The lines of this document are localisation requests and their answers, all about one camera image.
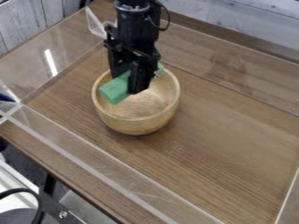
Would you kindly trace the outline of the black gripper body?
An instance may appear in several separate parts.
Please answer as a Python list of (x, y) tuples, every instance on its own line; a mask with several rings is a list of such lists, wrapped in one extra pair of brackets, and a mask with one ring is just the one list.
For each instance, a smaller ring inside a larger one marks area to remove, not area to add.
[(130, 63), (141, 58), (159, 60), (155, 48), (159, 39), (162, 5), (159, 3), (114, 3), (118, 28), (106, 28), (107, 40), (115, 40), (130, 51)]

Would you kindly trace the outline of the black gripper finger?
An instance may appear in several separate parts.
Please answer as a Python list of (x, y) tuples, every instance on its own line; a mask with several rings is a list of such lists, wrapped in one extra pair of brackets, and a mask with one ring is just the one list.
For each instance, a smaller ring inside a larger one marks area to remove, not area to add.
[(130, 51), (115, 40), (106, 43), (106, 48), (113, 78), (117, 78), (130, 69)]
[(129, 93), (137, 95), (150, 88), (158, 71), (158, 60), (138, 58), (130, 63)]

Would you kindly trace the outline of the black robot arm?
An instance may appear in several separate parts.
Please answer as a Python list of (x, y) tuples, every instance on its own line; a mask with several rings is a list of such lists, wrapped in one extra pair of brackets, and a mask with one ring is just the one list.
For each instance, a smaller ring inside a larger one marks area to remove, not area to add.
[(162, 55), (159, 39), (162, 6), (155, 0), (115, 0), (117, 26), (105, 28), (113, 78), (129, 72), (127, 92), (137, 95), (150, 88)]

